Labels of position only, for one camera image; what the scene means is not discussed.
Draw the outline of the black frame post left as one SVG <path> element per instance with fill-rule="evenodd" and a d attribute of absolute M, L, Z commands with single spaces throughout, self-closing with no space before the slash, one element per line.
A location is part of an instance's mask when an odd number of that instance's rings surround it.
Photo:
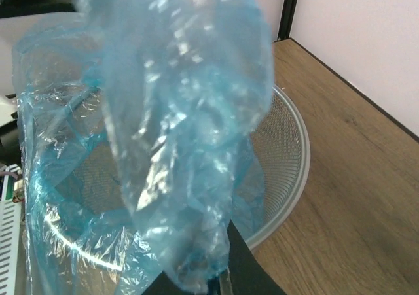
<path fill-rule="evenodd" d="M 278 41 L 288 39 L 290 37 L 296 6 L 297 0 L 284 0 L 278 29 Z"/>

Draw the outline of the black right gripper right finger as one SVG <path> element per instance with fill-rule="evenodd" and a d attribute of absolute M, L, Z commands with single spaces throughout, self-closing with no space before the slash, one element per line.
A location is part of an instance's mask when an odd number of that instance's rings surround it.
<path fill-rule="evenodd" d="M 237 228 L 228 225 L 228 268 L 219 276 L 219 293 L 233 295 L 286 295 L 256 261 Z"/>

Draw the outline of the translucent grey plastic trash bin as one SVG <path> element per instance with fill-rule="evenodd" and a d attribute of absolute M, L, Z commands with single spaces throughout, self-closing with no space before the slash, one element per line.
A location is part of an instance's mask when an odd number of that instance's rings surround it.
<path fill-rule="evenodd" d="M 161 270 L 120 195 L 99 91 L 22 94 L 27 294 L 143 294 Z M 232 221 L 256 249 L 288 217 L 308 178 L 310 145 L 292 101 L 241 146 Z"/>

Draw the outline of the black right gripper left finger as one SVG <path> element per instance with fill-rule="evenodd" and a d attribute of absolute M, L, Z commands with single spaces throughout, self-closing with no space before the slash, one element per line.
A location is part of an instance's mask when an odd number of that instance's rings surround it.
<path fill-rule="evenodd" d="M 149 295 L 182 295 L 183 291 L 178 288 L 170 278 L 162 272 L 149 286 Z"/>

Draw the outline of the blue translucent plastic trash bag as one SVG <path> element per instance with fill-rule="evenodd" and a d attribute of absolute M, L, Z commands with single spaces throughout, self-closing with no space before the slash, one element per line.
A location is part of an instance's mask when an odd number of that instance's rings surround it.
<path fill-rule="evenodd" d="M 271 35 L 256 0 L 72 0 L 135 233 L 181 290 L 228 266 L 240 150 L 270 108 Z"/>

